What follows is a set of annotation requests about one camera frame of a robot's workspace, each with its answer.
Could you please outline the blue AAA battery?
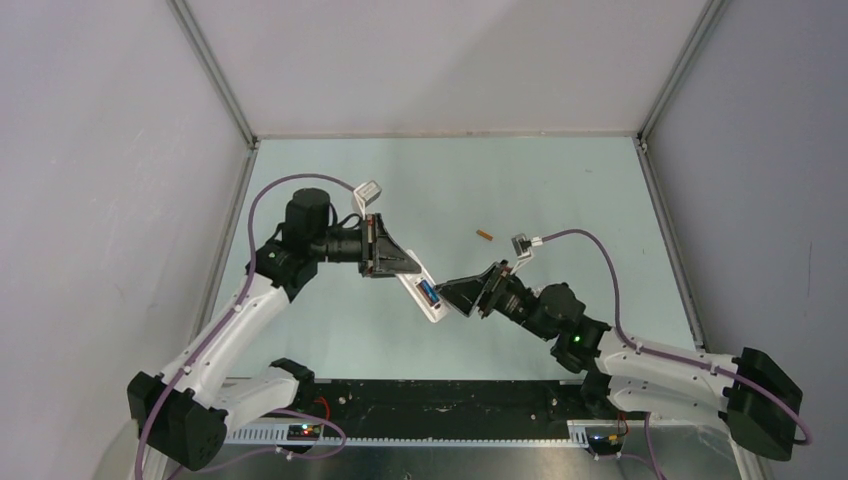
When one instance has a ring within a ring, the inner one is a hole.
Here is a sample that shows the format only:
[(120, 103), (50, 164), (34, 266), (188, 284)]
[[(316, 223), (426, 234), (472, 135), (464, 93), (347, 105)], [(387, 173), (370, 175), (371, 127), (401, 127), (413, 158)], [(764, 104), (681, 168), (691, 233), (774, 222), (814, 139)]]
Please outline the blue AAA battery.
[(431, 308), (440, 307), (440, 298), (436, 290), (430, 285), (426, 279), (421, 279), (417, 284), (417, 289), (421, 292), (422, 297)]

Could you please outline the white AC remote control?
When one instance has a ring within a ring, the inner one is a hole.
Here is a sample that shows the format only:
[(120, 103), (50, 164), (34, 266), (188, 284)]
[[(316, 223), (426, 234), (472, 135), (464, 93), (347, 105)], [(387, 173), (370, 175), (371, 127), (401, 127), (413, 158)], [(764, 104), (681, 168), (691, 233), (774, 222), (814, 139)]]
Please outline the white AC remote control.
[(418, 273), (398, 274), (396, 278), (430, 323), (440, 322), (451, 310), (435, 289), (436, 282), (411, 249), (405, 253), (420, 267)]

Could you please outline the orange AAA battery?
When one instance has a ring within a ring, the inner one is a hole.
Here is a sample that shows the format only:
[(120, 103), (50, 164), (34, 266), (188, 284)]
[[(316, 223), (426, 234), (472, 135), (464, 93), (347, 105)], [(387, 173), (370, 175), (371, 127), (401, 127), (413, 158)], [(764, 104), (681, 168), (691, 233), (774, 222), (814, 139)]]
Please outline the orange AAA battery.
[(483, 230), (478, 229), (478, 230), (475, 231), (475, 233), (476, 233), (476, 235), (478, 235), (479, 237), (481, 237), (481, 238), (483, 238), (487, 241), (493, 241), (494, 240), (493, 235), (491, 235), (491, 234), (489, 234), (489, 233), (487, 233)]

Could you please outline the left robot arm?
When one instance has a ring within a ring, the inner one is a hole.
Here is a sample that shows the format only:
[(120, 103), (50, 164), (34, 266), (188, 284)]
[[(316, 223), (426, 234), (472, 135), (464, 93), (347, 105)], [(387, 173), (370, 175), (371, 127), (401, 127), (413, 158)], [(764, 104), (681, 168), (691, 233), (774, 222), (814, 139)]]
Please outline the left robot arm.
[(151, 447), (199, 471), (227, 435), (278, 409), (304, 416), (316, 403), (310, 370), (281, 359), (253, 378), (226, 385), (238, 358), (317, 275), (322, 263), (356, 265), (364, 278), (415, 275), (419, 263), (388, 234), (379, 214), (342, 226), (329, 194), (296, 191), (284, 220), (252, 247), (239, 290), (192, 343), (158, 374), (138, 373), (127, 387), (139, 448)]

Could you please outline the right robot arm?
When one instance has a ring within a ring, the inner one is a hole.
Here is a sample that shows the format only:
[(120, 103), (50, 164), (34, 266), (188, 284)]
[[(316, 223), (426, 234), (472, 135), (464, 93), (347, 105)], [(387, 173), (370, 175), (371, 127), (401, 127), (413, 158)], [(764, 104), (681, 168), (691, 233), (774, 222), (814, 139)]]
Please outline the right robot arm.
[(506, 262), (443, 282), (435, 291), (464, 316), (497, 312), (552, 341), (557, 363), (585, 375), (581, 402), (593, 417), (617, 410), (682, 418), (724, 429), (739, 446), (775, 461), (790, 460), (802, 442), (795, 419), (803, 393), (763, 351), (698, 353), (623, 336), (589, 317), (568, 284), (534, 291)]

